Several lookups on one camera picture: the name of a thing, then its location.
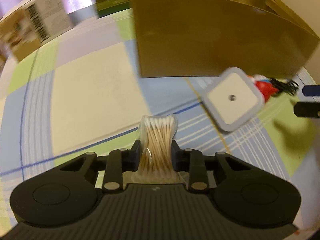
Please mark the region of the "bag of cotton swabs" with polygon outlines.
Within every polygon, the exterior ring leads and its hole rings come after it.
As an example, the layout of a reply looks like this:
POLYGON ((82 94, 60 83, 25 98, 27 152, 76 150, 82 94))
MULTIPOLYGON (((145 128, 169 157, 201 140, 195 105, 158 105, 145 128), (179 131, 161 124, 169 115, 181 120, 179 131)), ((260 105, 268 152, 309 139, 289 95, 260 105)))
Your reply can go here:
POLYGON ((177 131, 176 115, 143 116, 139 125, 140 155, 130 181, 137 184, 178 184, 171 145, 177 131))

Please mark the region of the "red round toy figure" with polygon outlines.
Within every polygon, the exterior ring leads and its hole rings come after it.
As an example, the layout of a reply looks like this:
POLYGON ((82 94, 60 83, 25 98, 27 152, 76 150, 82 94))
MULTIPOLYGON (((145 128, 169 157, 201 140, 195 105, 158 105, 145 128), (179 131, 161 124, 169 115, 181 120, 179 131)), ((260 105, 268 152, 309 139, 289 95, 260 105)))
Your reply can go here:
POLYGON ((264 103, 267 103, 271 96, 274 96, 279 92, 279 89, 272 85, 270 79, 263 75, 256 74, 248 77, 263 95, 264 103))

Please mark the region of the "white square night light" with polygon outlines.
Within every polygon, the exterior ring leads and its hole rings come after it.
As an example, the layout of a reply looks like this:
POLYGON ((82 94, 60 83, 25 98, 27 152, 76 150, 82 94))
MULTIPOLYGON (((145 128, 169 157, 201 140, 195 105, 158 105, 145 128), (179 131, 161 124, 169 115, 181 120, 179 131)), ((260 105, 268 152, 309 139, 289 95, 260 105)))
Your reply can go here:
POLYGON ((225 70, 201 92, 201 99, 218 127, 232 132, 264 106, 263 94, 240 68, 225 70))

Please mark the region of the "checkered tablecloth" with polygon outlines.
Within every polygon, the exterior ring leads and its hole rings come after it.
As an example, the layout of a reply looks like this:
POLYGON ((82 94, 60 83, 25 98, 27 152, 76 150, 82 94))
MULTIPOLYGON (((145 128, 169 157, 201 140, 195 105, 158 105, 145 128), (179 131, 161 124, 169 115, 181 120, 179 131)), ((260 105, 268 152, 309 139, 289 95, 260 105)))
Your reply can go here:
POLYGON ((295 223, 319 227, 319 120, 299 118, 302 94, 271 98, 232 133, 218 130, 200 101, 213 77, 142 79, 132 14, 90 18, 1 75, 1 233, 16 220, 9 197, 22 181, 87 151, 129 148, 145 115, 175 114, 176 141, 205 155, 228 152, 293 183, 295 223))

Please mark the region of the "brown cardboard box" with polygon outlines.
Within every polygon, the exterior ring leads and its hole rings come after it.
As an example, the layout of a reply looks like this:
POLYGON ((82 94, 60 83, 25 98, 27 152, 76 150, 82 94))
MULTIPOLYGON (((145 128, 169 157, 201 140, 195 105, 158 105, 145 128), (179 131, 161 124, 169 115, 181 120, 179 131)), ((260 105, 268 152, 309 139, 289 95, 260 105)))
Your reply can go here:
POLYGON ((319 36, 281 0, 131 0, 142 77, 293 76, 319 36))

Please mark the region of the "white and brown product box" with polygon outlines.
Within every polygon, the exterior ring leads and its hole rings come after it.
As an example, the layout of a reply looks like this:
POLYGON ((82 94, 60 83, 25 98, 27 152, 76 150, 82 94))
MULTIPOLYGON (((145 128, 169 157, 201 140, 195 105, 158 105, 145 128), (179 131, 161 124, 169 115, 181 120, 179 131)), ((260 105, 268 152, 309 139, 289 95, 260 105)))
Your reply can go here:
POLYGON ((41 10, 39 3, 34 2, 17 7, 1 18, 1 40, 20 62, 72 27, 64 8, 41 10))

